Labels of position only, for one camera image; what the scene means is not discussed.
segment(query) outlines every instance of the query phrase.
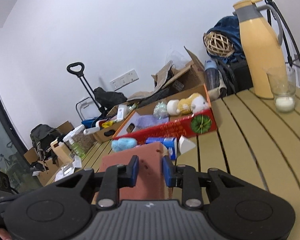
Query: wicker basket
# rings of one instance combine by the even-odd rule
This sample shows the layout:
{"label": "wicker basket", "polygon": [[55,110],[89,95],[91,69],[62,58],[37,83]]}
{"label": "wicker basket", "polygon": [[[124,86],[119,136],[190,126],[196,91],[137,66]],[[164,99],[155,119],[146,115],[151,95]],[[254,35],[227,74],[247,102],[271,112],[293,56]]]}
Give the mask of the wicker basket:
{"label": "wicker basket", "polygon": [[214,56],[229,57],[234,53],[232,42],[223,34],[209,32],[203,35],[203,42],[207,51]]}

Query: trolley handle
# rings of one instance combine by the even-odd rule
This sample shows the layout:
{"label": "trolley handle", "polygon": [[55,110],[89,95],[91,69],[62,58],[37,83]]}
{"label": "trolley handle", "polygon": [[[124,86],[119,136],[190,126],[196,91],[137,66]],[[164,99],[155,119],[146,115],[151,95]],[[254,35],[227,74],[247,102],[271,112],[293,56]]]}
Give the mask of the trolley handle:
{"label": "trolley handle", "polygon": [[[74,71],[71,69],[76,66],[81,66],[81,69],[79,71]],[[70,65],[67,66],[67,71],[73,75],[76,75],[78,78],[83,77],[84,64],[82,62],[71,63]]]}

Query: blue box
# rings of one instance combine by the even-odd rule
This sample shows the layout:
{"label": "blue box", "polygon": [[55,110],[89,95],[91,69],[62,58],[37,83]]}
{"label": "blue box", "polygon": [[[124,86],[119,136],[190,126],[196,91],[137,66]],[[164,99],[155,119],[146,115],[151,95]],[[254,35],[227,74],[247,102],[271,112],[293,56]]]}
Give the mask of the blue box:
{"label": "blue box", "polygon": [[177,154],[178,154],[178,146],[177,146],[177,138],[176,137],[149,137],[146,140],[146,144],[153,143],[153,142],[160,142],[162,143],[169,152],[169,156],[171,160],[176,160],[177,159]]}

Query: white liquid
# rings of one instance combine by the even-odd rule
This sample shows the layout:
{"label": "white liquid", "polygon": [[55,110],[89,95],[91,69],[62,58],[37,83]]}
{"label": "white liquid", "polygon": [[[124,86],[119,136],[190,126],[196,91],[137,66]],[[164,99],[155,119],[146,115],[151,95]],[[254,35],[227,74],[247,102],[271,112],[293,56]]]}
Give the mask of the white liquid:
{"label": "white liquid", "polygon": [[294,109],[294,98],[292,97],[279,97],[274,102],[275,107],[280,112],[290,112]]}

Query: glass door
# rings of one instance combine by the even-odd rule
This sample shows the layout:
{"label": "glass door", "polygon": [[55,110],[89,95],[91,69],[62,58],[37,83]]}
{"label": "glass door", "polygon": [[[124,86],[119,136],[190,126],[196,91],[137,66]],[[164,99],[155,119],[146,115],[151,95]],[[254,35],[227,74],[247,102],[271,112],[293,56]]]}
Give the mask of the glass door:
{"label": "glass door", "polygon": [[26,160],[18,152],[0,121],[0,171],[8,175],[10,184],[18,192],[39,188],[37,177],[33,177]]}

